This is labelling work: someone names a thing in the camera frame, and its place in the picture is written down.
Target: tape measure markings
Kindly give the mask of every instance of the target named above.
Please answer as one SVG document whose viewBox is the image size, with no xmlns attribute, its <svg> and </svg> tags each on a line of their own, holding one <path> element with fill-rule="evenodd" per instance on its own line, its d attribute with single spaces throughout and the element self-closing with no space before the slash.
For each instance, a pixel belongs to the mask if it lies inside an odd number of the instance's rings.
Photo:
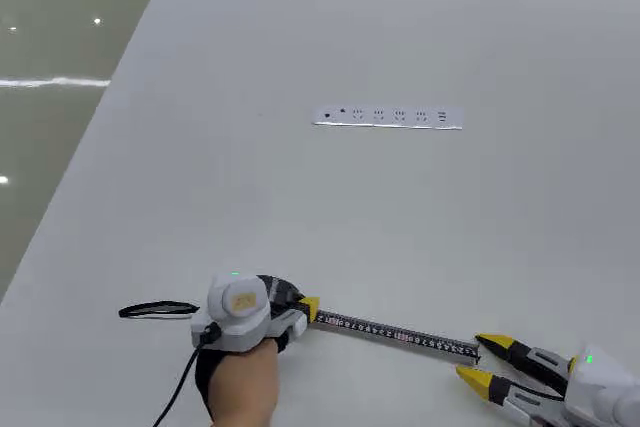
<svg viewBox="0 0 640 427">
<path fill-rule="evenodd" d="M 370 322 L 368 320 L 335 314 L 324 310 L 318 311 L 315 323 L 361 332 L 362 334 L 370 334 L 389 340 L 396 340 L 405 344 L 426 347 L 427 349 L 433 349 L 434 351 L 439 351 L 444 354 L 449 353 L 463 356 L 470 360 L 472 359 L 474 363 L 480 357 L 478 355 L 478 345 L 475 343 L 447 339 L 445 337 Z"/>
</svg>

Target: measuring tape blade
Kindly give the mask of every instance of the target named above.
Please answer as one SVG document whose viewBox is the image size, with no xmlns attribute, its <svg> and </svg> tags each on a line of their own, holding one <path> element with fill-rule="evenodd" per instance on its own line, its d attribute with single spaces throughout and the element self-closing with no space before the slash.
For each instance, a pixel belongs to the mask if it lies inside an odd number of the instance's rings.
<svg viewBox="0 0 640 427">
<path fill-rule="evenodd" d="M 318 310 L 316 319 L 311 325 L 336 332 L 354 333 L 370 339 L 390 341 L 396 345 L 455 360 L 457 363 L 475 365 L 480 359 L 476 343 L 447 339 L 325 310 Z"/>
</svg>

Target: sticker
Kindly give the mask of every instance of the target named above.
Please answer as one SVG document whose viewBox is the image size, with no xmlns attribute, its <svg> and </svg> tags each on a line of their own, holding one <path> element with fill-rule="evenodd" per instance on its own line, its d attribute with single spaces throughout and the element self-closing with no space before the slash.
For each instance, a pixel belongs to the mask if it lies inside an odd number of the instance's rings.
<svg viewBox="0 0 640 427">
<path fill-rule="evenodd" d="M 314 112 L 313 123 L 355 127 L 460 130 L 463 117 L 463 111 L 459 107 L 330 105 Z"/>
<path fill-rule="evenodd" d="M 250 309 L 256 306 L 255 292 L 247 292 L 245 294 L 236 294 L 231 298 L 231 310 L 240 312 L 241 310 Z"/>
</svg>

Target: yellow label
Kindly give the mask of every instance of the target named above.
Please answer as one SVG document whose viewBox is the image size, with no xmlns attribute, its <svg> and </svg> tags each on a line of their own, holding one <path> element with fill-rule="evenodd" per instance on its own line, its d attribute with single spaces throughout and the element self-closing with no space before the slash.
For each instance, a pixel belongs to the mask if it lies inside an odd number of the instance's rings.
<svg viewBox="0 0 640 427">
<path fill-rule="evenodd" d="M 231 298 L 231 310 L 239 312 L 241 310 L 250 309 L 256 306 L 256 294 L 255 292 L 248 292 L 246 294 L 236 294 Z"/>
</svg>

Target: black cable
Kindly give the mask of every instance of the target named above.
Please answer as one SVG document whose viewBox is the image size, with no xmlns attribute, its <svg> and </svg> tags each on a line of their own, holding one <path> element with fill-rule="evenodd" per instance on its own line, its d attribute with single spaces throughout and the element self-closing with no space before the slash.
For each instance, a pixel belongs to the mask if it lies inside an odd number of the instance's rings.
<svg viewBox="0 0 640 427">
<path fill-rule="evenodd" d="M 184 386 L 184 382 L 185 382 L 185 380 L 187 380 L 187 375 L 189 375 L 189 371 L 191 370 L 191 367 L 193 366 L 193 363 L 195 362 L 196 358 L 198 357 L 198 354 L 200 353 L 200 351 L 204 348 L 205 345 L 212 344 L 213 342 L 218 340 L 221 335 L 222 335 L 222 331 L 220 330 L 220 327 L 218 326 L 218 324 L 216 324 L 215 322 L 212 322 L 211 324 L 209 324 L 204 329 L 204 332 L 200 335 L 200 343 L 198 344 L 198 346 L 193 351 L 193 354 L 191 354 L 191 357 L 189 358 L 189 361 L 187 362 L 187 366 L 184 368 L 184 372 L 182 372 L 182 376 L 180 377 L 180 380 L 178 381 L 178 385 L 176 386 L 175 390 L 173 391 L 173 395 L 171 395 L 171 398 L 169 399 L 169 402 L 167 403 L 167 406 L 164 408 L 164 410 L 162 411 L 162 413 L 158 417 L 158 420 L 156 420 L 153 423 L 153 427 L 158 427 L 160 425 L 160 422 L 162 422 L 164 420 L 164 418 L 167 416 L 167 414 L 169 413 L 169 411 L 173 407 L 173 404 L 176 402 L 176 399 L 178 398 L 178 395 L 180 395 L 180 391 L 182 390 L 182 387 Z"/>
</svg>

